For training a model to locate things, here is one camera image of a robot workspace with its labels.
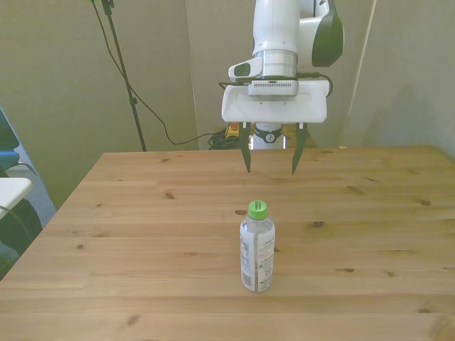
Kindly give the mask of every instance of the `bottle cap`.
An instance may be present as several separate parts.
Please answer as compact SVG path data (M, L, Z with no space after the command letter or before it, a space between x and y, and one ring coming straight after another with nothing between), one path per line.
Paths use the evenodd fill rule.
M264 220L267 213L267 204L260 200L252 201L248 207L248 216L253 220Z

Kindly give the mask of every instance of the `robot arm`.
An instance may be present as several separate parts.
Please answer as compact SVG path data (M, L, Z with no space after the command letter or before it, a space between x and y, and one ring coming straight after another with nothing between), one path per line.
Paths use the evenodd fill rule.
M315 17L300 19L301 11L314 12ZM279 131L281 123L296 123L297 140L302 141L306 123L326 120L328 82L300 80L299 68L331 66L340 58L344 44L334 0L257 0L253 32L253 58L229 69L233 83L223 99L223 119L243 123L240 140L248 171L245 134L251 122L259 130L268 127L269 132ZM264 131L260 136L269 137L268 142L264 140L265 148L277 140ZM300 155L294 155L293 172L299 159Z
M317 2L316 16L300 19L301 11L313 12L314 0L257 0L254 57L232 66L229 78L296 77L297 66L332 66L343 53L343 24L334 0Z

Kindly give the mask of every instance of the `bottle label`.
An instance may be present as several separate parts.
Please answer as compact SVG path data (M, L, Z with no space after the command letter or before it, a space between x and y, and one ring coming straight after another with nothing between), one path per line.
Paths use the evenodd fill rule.
M255 234L246 231L240 233L240 261L243 285L255 291Z
M257 236L257 290L264 291L272 282L275 235L271 232Z
M240 229L240 260L242 282L251 291L270 287L273 272L275 231L257 234Z

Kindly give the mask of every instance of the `plastic bottle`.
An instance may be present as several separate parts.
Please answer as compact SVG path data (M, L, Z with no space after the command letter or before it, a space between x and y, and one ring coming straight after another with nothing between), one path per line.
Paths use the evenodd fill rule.
M240 261L243 285L251 291L267 290L272 283L275 224L267 204L255 200L240 225Z

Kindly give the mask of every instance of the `wood knot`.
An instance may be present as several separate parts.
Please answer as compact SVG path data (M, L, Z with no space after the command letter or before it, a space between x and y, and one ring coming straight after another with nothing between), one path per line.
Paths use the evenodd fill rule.
M355 269L352 268L347 268L347 269L336 269L338 272L348 272L348 273L353 273Z
M167 192L166 193L166 199L175 200L176 197L174 196L174 194L172 194L172 192Z
M354 192L355 194L359 194L359 195L364 195L365 194L362 190L359 190L358 188L356 188L354 186L348 186L348 189L351 192Z
M314 222L313 227L323 227L326 223L325 222Z
M106 238L109 236L109 233L107 232L100 232L98 234L95 235L95 238Z
M131 315L128 318L127 325L129 327L131 327L131 326L135 325L140 319L141 319L141 317L139 315Z

